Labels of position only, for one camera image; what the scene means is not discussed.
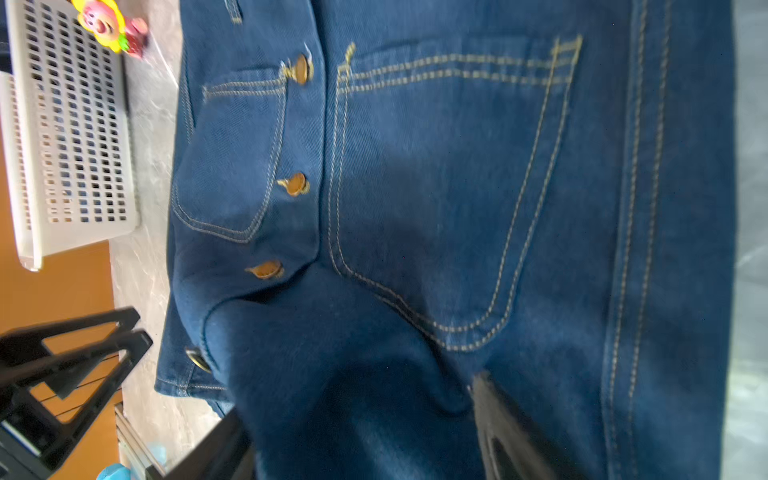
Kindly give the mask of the dark blue denim skirt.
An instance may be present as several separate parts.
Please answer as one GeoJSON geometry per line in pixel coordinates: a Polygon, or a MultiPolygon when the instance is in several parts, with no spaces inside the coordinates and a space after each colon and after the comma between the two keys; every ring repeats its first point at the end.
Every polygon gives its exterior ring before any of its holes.
{"type": "Polygon", "coordinates": [[[260,479],[488,479],[497,387],[583,479],[716,479],[728,1],[184,1],[155,388],[260,479]]]}

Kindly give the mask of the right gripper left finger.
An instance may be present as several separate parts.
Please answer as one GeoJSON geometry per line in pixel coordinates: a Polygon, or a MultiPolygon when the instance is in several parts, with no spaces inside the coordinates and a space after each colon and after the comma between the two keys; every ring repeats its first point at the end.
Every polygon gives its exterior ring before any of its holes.
{"type": "Polygon", "coordinates": [[[252,480],[254,461],[251,439],[232,409],[164,479],[252,480]]]}

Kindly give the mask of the yellow flower pink bear toy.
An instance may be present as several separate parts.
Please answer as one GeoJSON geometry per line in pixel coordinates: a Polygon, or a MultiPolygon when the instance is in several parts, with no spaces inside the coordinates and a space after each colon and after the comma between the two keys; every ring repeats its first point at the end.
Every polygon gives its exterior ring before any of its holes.
{"type": "Polygon", "coordinates": [[[77,20],[96,41],[117,54],[142,59],[149,36],[143,18],[125,17],[113,0],[72,0],[77,20]]]}

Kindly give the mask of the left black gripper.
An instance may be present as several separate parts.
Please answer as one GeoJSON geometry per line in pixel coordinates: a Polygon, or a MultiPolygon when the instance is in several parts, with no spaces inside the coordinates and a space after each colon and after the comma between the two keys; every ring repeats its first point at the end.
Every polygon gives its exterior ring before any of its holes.
{"type": "Polygon", "coordinates": [[[128,307],[1,335],[2,479],[53,475],[49,450],[78,441],[152,345],[130,331],[139,319],[128,307]]]}

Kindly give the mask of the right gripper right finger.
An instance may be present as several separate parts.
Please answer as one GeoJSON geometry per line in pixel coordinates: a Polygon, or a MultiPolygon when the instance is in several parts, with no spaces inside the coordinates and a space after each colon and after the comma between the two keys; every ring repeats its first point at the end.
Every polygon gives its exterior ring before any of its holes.
{"type": "Polygon", "coordinates": [[[489,372],[472,380],[471,397],[488,479],[583,479],[579,467],[494,383],[489,372]]]}

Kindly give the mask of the white plastic laundry basket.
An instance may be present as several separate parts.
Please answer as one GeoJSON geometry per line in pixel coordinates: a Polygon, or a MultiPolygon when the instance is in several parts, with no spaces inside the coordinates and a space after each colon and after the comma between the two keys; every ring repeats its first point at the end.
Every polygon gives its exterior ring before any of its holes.
{"type": "Polygon", "coordinates": [[[1,127],[17,256],[46,257],[131,233],[139,212],[122,57],[72,1],[1,4],[1,127]]]}

